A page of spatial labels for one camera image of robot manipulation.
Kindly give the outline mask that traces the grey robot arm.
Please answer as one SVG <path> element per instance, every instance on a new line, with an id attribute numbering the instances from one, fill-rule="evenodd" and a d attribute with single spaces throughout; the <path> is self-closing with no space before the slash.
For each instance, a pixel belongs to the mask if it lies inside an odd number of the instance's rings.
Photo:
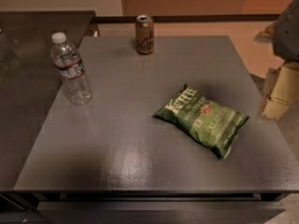
<path id="1" fill-rule="evenodd" d="M 284 63 L 279 69 L 268 70 L 261 115 L 280 119 L 299 98 L 299 0 L 292 0 L 278 17 L 273 51 Z"/>

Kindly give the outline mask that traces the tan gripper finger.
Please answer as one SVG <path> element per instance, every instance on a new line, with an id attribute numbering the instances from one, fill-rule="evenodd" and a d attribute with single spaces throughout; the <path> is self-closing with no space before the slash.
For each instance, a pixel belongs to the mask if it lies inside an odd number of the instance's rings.
<path id="1" fill-rule="evenodd" d="M 270 68 L 263 86 L 261 115 L 280 119 L 299 99 L 299 62 L 285 61 L 279 69 Z"/>

